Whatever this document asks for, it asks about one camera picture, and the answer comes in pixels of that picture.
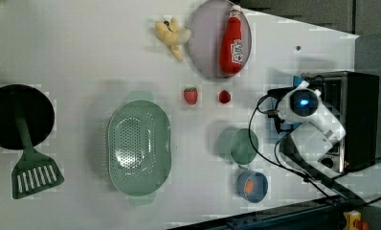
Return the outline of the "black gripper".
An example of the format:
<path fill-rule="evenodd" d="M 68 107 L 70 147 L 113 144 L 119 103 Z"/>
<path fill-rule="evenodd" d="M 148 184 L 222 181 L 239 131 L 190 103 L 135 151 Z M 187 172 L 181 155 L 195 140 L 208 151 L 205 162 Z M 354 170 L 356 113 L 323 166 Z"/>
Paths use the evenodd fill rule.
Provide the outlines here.
<path fill-rule="evenodd" d="M 278 111 L 276 109 L 270 109 L 267 111 L 267 117 L 274 120 L 274 125 L 277 134 L 281 134 L 282 132 L 290 132 L 294 130 L 294 126 L 290 125 L 289 128 L 284 129 L 281 127 L 282 124 L 285 123 L 284 120 L 282 120 L 279 115 Z"/>

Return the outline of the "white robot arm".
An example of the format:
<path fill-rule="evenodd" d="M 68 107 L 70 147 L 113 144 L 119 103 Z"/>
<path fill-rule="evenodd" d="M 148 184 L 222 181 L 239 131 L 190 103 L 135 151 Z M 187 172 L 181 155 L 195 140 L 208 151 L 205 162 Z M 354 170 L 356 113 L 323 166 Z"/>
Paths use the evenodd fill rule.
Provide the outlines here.
<path fill-rule="evenodd" d="M 312 89 L 303 80 L 297 86 L 271 89 L 267 96 L 276 105 L 268 116 L 281 124 L 289 124 L 292 130 L 280 139 L 279 151 L 315 179 L 354 207 L 366 207 L 381 200 L 381 196 L 365 201 L 337 181 L 339 174 L 323 166 L 319 159 L 341 143 L 346 129 L 339 119 L 325 106 L 322 92 Z"/>

